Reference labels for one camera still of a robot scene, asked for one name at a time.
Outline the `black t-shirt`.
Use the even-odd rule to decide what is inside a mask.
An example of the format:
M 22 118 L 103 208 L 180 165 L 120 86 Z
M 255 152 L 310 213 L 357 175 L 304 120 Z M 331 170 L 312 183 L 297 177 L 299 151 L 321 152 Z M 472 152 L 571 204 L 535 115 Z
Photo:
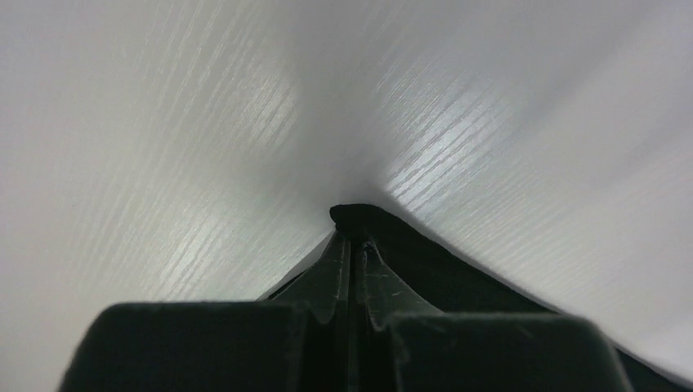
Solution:
M 364 243 L 374 243 L 383 261 L 400 278 L 424 300 L 444 312 L 571 316 L 551 310 L 520 294 L 380 207 L 368 204 L 337 205 L 331 207 L 329 215 L 335 224 L 334 234 L 343 235 L 351 245 L 346 299 L 347 391 L 363 391 L 358 385 L 360 371 L 357 344 L 360 340 L 362 313 L 355 296 L 354 262 Z M 630 391 L 684 390 L 682 382 L 656 371 L 651 365 L 617 348 L 605 335 L 604 337 L 618 355 L 632 385 Z

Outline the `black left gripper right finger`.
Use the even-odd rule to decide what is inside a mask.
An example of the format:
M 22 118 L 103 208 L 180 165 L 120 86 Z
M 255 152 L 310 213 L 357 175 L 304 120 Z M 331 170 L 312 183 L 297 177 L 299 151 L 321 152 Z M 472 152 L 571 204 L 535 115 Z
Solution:
M 372 242 L 354 262 L 363 391 L 630 391 L 592 323 L 557 314 L 444 312 Z

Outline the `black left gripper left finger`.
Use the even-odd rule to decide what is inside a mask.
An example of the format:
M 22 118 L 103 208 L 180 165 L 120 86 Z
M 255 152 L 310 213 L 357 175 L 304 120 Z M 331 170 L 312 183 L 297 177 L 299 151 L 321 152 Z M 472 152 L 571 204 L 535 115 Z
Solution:
M 351 245 L 261 301 L 119 303 L 88 328 L 62 391 L 344 391 Z

